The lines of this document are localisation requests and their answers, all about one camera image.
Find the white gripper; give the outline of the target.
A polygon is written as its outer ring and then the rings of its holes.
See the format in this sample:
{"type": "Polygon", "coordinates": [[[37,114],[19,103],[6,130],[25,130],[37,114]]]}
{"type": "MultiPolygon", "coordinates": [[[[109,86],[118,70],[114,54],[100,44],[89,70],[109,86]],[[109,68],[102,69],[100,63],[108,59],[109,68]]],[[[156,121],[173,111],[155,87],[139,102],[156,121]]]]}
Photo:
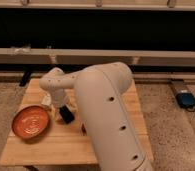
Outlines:
{"type": "Polygon", "coordinates": [[[56,109],[54,107],[52,108],[51,116],[54,120],[57,120],[58,119],[58,109],[57,108],[61,108],[66,104],[68,100],[68,96],[64,89],[58,89],[58,90],[51,92],[51,99],[52,99],[52,104],[56,108],[56,109]]]}

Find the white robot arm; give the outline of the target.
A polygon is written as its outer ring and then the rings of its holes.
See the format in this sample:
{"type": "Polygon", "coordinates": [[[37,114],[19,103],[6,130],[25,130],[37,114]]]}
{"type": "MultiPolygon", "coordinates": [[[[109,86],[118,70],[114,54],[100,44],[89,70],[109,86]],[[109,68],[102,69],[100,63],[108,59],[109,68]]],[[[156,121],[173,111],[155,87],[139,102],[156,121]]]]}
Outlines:
{"type": "Polygon", "coordinates": [[[122,62],[70,74],[54,68],[40,79],[40,87],[58,104],[64,89],[74,90],[101,171],[153,171],[122,99],[131,84],[132,72],[122,62]]]}

